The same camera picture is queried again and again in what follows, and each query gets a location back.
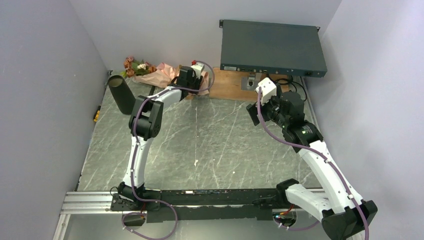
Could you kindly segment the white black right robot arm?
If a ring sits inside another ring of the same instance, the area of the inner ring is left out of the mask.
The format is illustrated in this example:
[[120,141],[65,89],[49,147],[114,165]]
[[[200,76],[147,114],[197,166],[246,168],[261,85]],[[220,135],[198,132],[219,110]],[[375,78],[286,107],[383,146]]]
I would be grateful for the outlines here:
[[273,200],[282,208],[298,206],[316,218],[332,240],[370,238],[370,223],[378,208],[354,189],[332,158],[318,128],[305,120],[304,102],[295,92],[269,93],[257,90],[257,101],[247,106],[254,125],[276,141],[291,146],[308,164],[326,197],[306,189],[295,179],[276,186]]

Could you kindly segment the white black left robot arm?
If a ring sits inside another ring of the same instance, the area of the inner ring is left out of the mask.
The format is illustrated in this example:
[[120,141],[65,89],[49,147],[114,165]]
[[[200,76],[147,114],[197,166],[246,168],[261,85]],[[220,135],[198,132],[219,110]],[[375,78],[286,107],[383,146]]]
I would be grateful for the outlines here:
[[189,94],[198,94],[204,77],[203,63],[182,66],[164,90],[150,96],[135,98],[128,126],[131,133],[131,154],[123,181],[117,187],[124,204],[131,210],[144,203],[145,167],[149,149],[162,126],[164,109],[185,99]]

